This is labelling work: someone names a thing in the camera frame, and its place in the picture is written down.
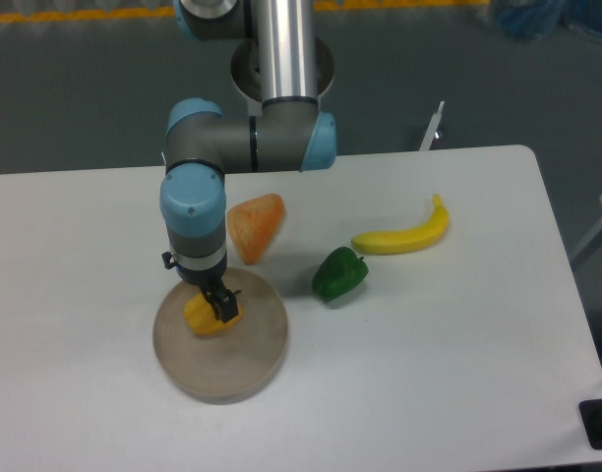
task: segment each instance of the yellow pepper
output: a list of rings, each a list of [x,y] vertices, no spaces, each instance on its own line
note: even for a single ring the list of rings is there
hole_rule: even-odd
[[[211,305],[205,300],[203,293],[190,298],[183,307],[183,317],[190,329],[198,336],[212,334],[217,331],[229,329],[244,316],[244,309],[238,303],[238,315],[227,323],[215,318],[215,312]]]

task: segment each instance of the white table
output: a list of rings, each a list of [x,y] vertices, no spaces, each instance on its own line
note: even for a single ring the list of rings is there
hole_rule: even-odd
[[[257,395],[199,402],[151,330],[162,168],[0,176],[0,470],[482,471],[602,460],[577,404],[602,373],[535,157],[525,147],[342,156],[227,177],[230,206],[280,193],[255,272],[282,295],[286,358]],[[355,233],[425,220],[437,246],[367,257],[355,301],[308,283]],[[230,249],[229,262],[240,266]]]

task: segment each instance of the blue joint cap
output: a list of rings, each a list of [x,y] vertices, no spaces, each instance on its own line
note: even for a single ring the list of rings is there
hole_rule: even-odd
[[[301,172],[329,169],[336,161],[336,124],[331,113],[321,112],[305,151]]]
[[[181,0],[172,0],[172,5],[174,6],[174,17],[176,18],[176,23],[181,32],[186,36],[190,36],[192,39],[198,39],[198,37],[190,30],[190,27],[187,26],[187,23],[185,23],[183,10],[181,10]]]
[[[206,236],[224,220],[224,185],[206,165],[181,164],[163,179],[159,205],[172,231],[191,238]]]
[[[212,101],[203,100],[202,98],[188,98],[183,101],[179,101],[172,107],[170,111],[170,118],[167,120],[167,131],[165,132],[165,138],[170,134],[172,127],[176,125],[183,118],[196,113],[215,113],[218,116],[222,116],[222,110],[218,105]]]

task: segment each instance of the green bell pepper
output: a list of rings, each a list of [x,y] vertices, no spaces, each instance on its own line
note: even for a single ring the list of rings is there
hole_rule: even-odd
[[[363,259],[344,246],[334,250],[314,274],[312,290],[326,302],[344,295],[369,273]]]

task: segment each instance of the banana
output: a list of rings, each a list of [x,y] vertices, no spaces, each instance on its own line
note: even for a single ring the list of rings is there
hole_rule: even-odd
[[[430,219],[420,226],[397,231],[369,231],[351,238],[352,246],[361,253],[397,254],[432,246],[446,233],[450,213],[439,195],[432,196],[434,209]]]

